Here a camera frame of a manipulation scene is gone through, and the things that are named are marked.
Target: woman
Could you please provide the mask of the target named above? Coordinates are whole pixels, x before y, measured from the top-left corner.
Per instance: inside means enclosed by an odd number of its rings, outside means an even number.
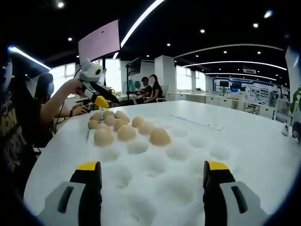
[[[153,84],[151,97],[145,100],[144,103],[155,103],[157,98],[163,98],[163,91],[155,74],[150,76],[149,82]]]
[[[53,84],[53,76],[50,73],[43,73],[38,78],[38,83],[36,87],[36,92],[34,95],[35,101],[38,105],[42,106],[47,101],[49,101],[51,95],[54,92],[54,84]],[[84,106],[76,106],[71,111],[67,110],[58,110],[55,114],[55,117],[72,117],[78,114],[85,114],[87,113],[87,108]],[[40,125],[39,128],[36,130],[33,138],[33,143],[35,147],[46,147],[48,142],[52,139],[53,135],[52,132],[56,133],[55,130],[55,123],[53,120],[49,122],[48,125]]]

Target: chair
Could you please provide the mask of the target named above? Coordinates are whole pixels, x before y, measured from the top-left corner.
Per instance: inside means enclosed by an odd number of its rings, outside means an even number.
[[[157,98],[156,99],[157,102],[165,102],[166,101],[166,95],[167,95],[168,87],[169,87],[169,85],[161,86],[162,96],[164,96],[164,97],[163,98]]]

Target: black t-shirt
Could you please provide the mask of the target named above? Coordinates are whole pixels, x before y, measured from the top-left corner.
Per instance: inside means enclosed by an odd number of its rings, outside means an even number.
[[[40,124],[40,106],[35,104],[25,81],[18,79],[12,79],[1,95],[0,158],[6,163],[9,180],[23,196],[37,160],[31,141],[32,131]]]
[[[156,89],[159,89],[159,93],[158,93],[158,97],[157,98],[163,98],[163,91],[162,91],[162,88],[161,86],[157,83],[155,83],[153,86],[152,86],[152,96],[154,97],[155,94],[156,94]]]
[[[150,97],[151,96],[151,86],[147,85],[146,87],[143,87],[141,90],[145,91],[146,93],[149,93],[149,95],[145,96],[145,97]]]

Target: white pillar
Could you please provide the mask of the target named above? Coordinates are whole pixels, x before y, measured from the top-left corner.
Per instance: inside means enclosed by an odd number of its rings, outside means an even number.
[[[301,73],[299,67],[299,53],[297,51],[293,51],[289,46],[287,48],[285,54],[288,76],[290,79],[290,91],[291,91],[291,99],[293,101],[293,94],[297,91],[297,89],[301,86]]]
[[[196,91],[196,72],[195,71],[191,71],[191,90],[193,92]]]
[[[174,58],[169,56],[159,56],[155,59],[155,74],[160,85],[169,85],[168,92],[176,92],[176,74]]]

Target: face mask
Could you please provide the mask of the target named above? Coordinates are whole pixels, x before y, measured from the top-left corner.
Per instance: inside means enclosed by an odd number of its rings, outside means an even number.
[[[6,67],[3,67],[5,70],[4,72],[4,82],[1,84],[1,91],[5,92],[8,89],[8,86],[10,84],[10,80],[13,77],[13,65],[11,62],[8,62],[8,65]]]
[[[151,85],[153,85],[154,83],[155,83],[155,78],[154,77],[150,77],[150,79],[149,79],[149,83],[151,84]]]
[[[51,96],[51,94],[53,94],[53,92],[55,91],[55,86],[53,83],[49,83],[48,86],[48,94]]]

